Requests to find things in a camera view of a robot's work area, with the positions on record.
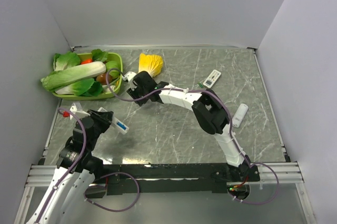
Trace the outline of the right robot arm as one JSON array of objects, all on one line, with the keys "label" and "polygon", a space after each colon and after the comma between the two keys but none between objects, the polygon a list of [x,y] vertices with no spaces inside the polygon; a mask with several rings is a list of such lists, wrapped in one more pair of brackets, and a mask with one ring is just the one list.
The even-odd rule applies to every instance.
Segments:
[{"label": "right robot arm", "polygon": [[193,111],[203,131],[215,137],[234,180],[242,181],[255,174],[247,155],[232,132],[229,111],[212,90],[189,90],[175,87],[168,82],[156,83],[146,71],[128,72],[122,79],[129,83],[127,93],[139,106],[151,100]]}]

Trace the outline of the grey white remote control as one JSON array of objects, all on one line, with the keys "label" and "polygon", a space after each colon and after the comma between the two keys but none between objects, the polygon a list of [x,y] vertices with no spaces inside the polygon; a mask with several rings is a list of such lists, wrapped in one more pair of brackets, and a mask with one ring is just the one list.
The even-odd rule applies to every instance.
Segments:
[{"label": "grey white remote control", "polygon": [[[98,111],[99,111],[99,112],[107,112],[107,110],[104,109],[103,107],[100,107],[100,108],[98,109]],[[128,132],[128,130],[129,130],[129,127],[123,123],[123,124],[127,127],[126,131],[124,131],[124,130],[122,130],[119,126],[116,125],[117,122],[123,123],[122,121],[120,121],[119,119],[117,119],[115,115],[113,115],[113,122],[112,122],[112,125],[111,125],[111,126],[112,126],[113,128],[115,128],[115,129],[117,129],[117,131],[118,131],[119,133],[121,133],[121,134],[126,134],[126,133]]]}]

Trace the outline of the blue AAA battery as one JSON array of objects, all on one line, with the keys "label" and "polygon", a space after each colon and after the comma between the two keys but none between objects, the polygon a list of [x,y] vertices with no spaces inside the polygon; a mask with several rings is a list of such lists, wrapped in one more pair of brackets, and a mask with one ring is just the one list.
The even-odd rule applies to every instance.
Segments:
[{"label": "blue AAA battery", "polygon": [[127,127],[121,122],[117,122],[116,125],[119,126],[124,131],[126,131],[126,129],[127,129]]}]

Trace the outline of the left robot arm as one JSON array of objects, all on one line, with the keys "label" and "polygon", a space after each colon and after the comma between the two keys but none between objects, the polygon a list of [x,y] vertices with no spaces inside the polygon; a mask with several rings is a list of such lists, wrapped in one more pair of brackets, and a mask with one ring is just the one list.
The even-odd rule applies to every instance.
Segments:
[{"label": "left robot arm", "polygon": [[65,223],[91,183],[104,176],[103,160],[92,155],[98,138],[113,122],[112,111],[88,110],[59,153],[52,181],[28,223]]}]

